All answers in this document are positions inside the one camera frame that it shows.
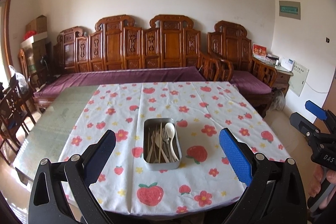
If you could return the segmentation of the person right hand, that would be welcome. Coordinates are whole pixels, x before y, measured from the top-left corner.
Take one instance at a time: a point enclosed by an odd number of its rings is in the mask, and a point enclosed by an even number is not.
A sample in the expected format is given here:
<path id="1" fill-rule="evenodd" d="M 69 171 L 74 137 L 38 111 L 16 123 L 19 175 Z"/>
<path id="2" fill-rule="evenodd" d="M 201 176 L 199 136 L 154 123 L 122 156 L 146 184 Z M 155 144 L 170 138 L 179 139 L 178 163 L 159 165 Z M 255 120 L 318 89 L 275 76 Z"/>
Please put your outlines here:
<path id="1" fill-rule="evenodd" d="M 335 170 L 315 164 L 308 195 L 311 223 L 335 223 Z"/>

